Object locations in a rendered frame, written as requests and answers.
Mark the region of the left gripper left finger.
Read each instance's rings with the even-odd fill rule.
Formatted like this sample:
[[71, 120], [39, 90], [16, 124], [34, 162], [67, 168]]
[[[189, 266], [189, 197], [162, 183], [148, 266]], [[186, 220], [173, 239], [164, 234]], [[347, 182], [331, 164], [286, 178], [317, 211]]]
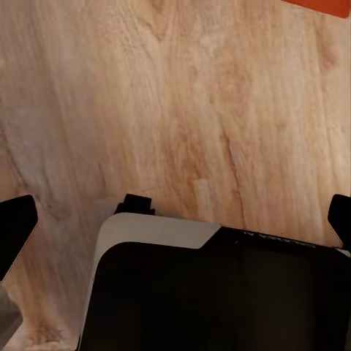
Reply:
[[38, 222], [31, 194], [0, 203], [0, 282]]

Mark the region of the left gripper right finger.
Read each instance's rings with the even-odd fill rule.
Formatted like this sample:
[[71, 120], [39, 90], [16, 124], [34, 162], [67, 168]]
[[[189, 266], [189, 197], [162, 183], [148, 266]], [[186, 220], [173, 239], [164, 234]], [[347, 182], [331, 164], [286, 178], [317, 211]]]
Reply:
[[340, 194], [333, 196], [328, 221], [351, 254], [351, 197]]

